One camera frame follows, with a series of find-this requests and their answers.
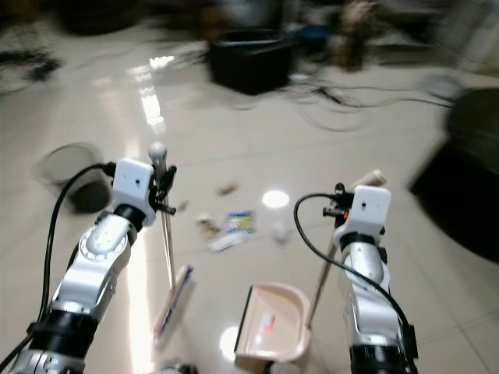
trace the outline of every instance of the white tile floor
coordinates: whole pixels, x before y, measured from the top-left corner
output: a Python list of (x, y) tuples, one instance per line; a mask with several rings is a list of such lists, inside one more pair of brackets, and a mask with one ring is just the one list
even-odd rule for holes
[[(168, 289), (161, 228), (144, 230), (132, 259), (120, 277), (118, 291), (87, 356), (87, 372), (140, 374), (151, 362), (178, 357), (195, 362), (203, 374), (246, 372), (221, 353), (224, 331), (237, 326), (249, 286), (255, 281), (282, 281), (311, 296), (321, 262), (293, 231), (277, 245), (276, 222), (292, 226), (292, 204), (270, 210), (262, 195), (286, 192), (291, 202), (308, 192), (330, 192), (336, 182), (350, 182), (381, 168), (393, 192), (385, 235), (390, 258), (391, 289), (416, 325), (419, 372), (498, 373), (499, 268), (467, 252), (446, 237), (419, 210), (407, 191), (417, 168), (442, 138), (443, 108), (400, 103), (360, 116), (365, 129), (325, 132), (307, 124), (279, 96), (258, 100), (254, 109), (227, 108), (230, 93), (210, 84), (202, 65), (167, 70), (147, 78), (137, 75), (159, 44), (157, 35), (137, 26), (101, 37), (67, 37), (50, 31), (57, 54), (66, 62), (43, 86), (0, 101), (2, 121), (2, 249), (0, 252), (0, 355), (20, 340), (40, 301), (42, 261), (53, 191), (34, 177), (33, 166), (50, 150), (73, 142), (99, 147), (105, 160), (147, 160), (148, 145), (168, 145), (168, 159), (179, 172), (171, 201), (189, 200), (186, 212), (173, 220), (177, 264), (195, 266), (194, 287), (163, 351), (150, 347), (150, 325)], [(440, 68), (369, 67), (356, 74), (330, 69), (331, 79), (345, 85), (414, 86)], [(470, 85), (495, 84), (488, 77), (465, 75)], [(150, 119), (154, 100), (142, 101), (140, 90), (157, 95), (165, 125)], [(358, 92), (365, 102), (420, 93)], [(344, 125), (348, 116), (306, 108), (318, 121)], [(239, 190), (218, 197), (215, 189), (237, 181)], [(210, 212), (219, 222), (230, 211), (254, 210), (257, 233), (251, 240), (213, 254), (198, 235), (195, 218)], [(303, 208), (311, 238), (325, 248), (331, 222), (321, 205)], [(93, 217), (66, 212), (58, 222), (52, 289), (60, 281), (69, 254)], [(349, 372), (336, 276), (313, 326), (310, 356), (303, 371)]]

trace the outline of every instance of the glossy floor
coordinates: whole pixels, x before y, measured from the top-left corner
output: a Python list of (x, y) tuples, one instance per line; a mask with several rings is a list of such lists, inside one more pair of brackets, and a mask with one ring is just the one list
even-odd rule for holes
[[(49, 83), (0, 100), (2, 121), (2, 265), (0, 355), (24, 336), (40, 302), (42, 263), (54, 191), (34, 175), (34, 165), (57, 146), (88, 142), (105, 160), (147, 160), (154, 140), (168, 146), (168, 161), (179, 168), (172, 203), (189, 200), (173, 220), (175, 261), (195, 266), (186, 307), (172, 326), (167, 345), (155, 351), (150, 327), (168, 290), (161, 228), (141, 233), (118, 290), (87, 356), (88, 373), (140, 374), (167, 358), (194, 362), (203, 374), (246, 372), (232, 361), (233, 341), (249, 286), (256, 281), (293, 284), (311, 297), (321, 262), (305, 247), (292, 224), (292, 205), (308, 192), (330, 192), (380, 168), (393, 192), (385, 235), (391, 290), (416, 325), (419, 372), (499, 372), (499, 268), (467, 252), (434, 227), (407, 191), (418, 167), (441, 139), (444, 108), (402, 102), (360, 115), (303, 110), (336, 127), (360, 124), (355, 132), (316, 129), (281, 96), (245, 103), (208, 82), (202, 65), (150, 71), (150, 58), (168, 56), (155, 31), (137, 26), (100, 37), (46, 34), (65, 65)], [(350, 86), (410, 88), (441, 68), (371, 66), (345, 74), (325, 73)], [(469, 85), (494, 79), (464, 75)], [(350, 91), (363, 102), (421, 97), (416, 92)], [(239, 189), (220, 197), (229, 181)], [(286, 193), (287, 206), (262, 203), (272, 190)], [(227, 212), (253, 210), (257, 232), (224, 252), (207, 249), (195, 224), (209, 212), (222, 223)], [(313, 241), (325, 249), (332, 225), (320, 202), (303, 207), (302, 220)], [(52, 290), (82, 231), (93, 216), (63, 212), (58, 221), (51, 274)], [(278, 245), (276, 224), (292, 230)], [(349, 353), (337, 277), (329, 277), (313, 325), (308, 373), (349, 372)]]

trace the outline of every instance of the beige dustpan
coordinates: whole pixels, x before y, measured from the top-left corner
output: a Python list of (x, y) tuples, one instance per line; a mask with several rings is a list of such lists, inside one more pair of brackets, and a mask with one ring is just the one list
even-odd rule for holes
[(236, 357), (295, 361), (309, 347), (309, 309), (309, 300), (298, 288), (279, 283), (254, 284), (235, 342)]

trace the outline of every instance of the round bin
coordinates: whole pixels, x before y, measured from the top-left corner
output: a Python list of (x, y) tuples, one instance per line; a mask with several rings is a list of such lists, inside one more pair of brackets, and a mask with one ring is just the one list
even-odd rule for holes
[[(62, 146), (45, 156), (39, 166), (40, 176), (58, 194), (79, 171), (102, 162), (97, 149), (89, 144), (74, 143)], [(75, 213), (96, 213), (111, 200), (109, 180), (102, 170), (91, 170), (69, 189), (65, 201)]]

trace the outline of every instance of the black box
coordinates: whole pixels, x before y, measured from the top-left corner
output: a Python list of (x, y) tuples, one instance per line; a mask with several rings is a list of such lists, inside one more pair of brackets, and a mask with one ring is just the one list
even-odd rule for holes
[(210, 43), (211, 79), (248, 95), (286, 86), (292, 67), (292, 46), (292, 40), (273, 31), (227, 33)]

